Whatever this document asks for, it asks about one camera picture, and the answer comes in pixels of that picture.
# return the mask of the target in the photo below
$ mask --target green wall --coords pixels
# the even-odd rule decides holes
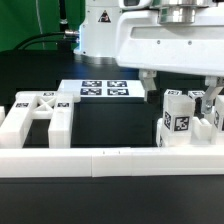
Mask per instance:
[[[84,20],[85,0],[66,0],[67,19],[72,29]],[[39,0],[43,32],[59,31],[58,0]],[[0,51],[13,49],[24,39],[40,34],[35,0],[0,0]]]

